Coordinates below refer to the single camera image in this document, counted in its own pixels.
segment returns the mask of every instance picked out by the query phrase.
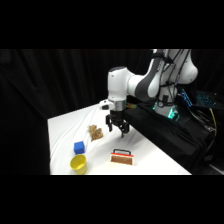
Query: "black background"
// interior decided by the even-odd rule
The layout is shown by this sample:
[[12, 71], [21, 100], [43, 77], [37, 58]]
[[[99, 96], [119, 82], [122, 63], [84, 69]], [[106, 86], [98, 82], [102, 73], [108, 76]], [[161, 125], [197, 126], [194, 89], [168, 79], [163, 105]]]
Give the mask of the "black background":
[[[49, 174], [47, 119], [106, 99], [108, 71], [144, 75], [149, 49], [1, 49], [0, 172]], [[224, 49], [194, 49], [199, 90], [224, 94]]]

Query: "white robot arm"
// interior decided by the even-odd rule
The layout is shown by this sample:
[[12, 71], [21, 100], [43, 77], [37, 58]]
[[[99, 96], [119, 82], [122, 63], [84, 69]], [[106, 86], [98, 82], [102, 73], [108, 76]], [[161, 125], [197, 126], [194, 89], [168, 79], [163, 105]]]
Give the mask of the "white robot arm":
[[176, 86], [190, 84], [197, 78], [198, 70], [191, 60], [191, 49], [154, 49], [146, 75], [135, 75], [126, 67], [116, 67], [108, 74], [107, 100], [100, 102], [100, 109], [110, 110], [106, 117], [110, 131], [112, 124], [120, 128], [122, 137], [129, 132], [129, 124], [123, 120], [127, 95], [149, 102], [157, 99], [155, 112], [173, 118]]

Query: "white tablecloth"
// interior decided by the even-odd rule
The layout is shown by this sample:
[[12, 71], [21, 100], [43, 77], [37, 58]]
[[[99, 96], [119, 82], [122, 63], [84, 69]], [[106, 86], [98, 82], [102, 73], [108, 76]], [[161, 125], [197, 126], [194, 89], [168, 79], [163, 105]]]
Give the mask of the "white tablecloth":
[[[131, 151], [135, 163], [133, 174], [190, 175], [133, 127], [130, 127], [130, 132], [123, 139], [117, 127], [113, 126], [113, 131], [109, 132], [105, 124], [107, 114], [109, 111], [99, 110], [99, 105], [94, 105], [48, 120], [52, 175], [75, 175], [70, 168], [70, 161], [75, 156], [74, 143], [80, 141], [84, 142], [86, 148], [86, 175], [107, 174], [105, 169], [108, 168], [110, 154], [114, 149]], [[88, 132], [90, 125], [102, 128], [104, 137], [91, 142]]]

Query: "brown toy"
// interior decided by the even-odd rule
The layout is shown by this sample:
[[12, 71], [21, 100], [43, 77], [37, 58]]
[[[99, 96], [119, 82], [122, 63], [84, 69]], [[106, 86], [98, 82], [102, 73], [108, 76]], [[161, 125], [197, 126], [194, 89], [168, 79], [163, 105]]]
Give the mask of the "brown toy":
[[97, 129], [96, 125], [92, 125], [89, 127], [89, 133], [91, 136], [91, 142], [103, 137], [102, 129]]

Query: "yellow cup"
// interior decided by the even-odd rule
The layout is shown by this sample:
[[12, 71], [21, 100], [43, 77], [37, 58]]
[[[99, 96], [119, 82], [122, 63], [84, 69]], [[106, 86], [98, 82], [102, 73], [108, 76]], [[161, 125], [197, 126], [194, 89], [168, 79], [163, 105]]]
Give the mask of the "yellow cup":
[[70, 167], [78, 174], [83, 175], [87, 171], [86, 157], [82, 154], [76, 155], [70, 162]]

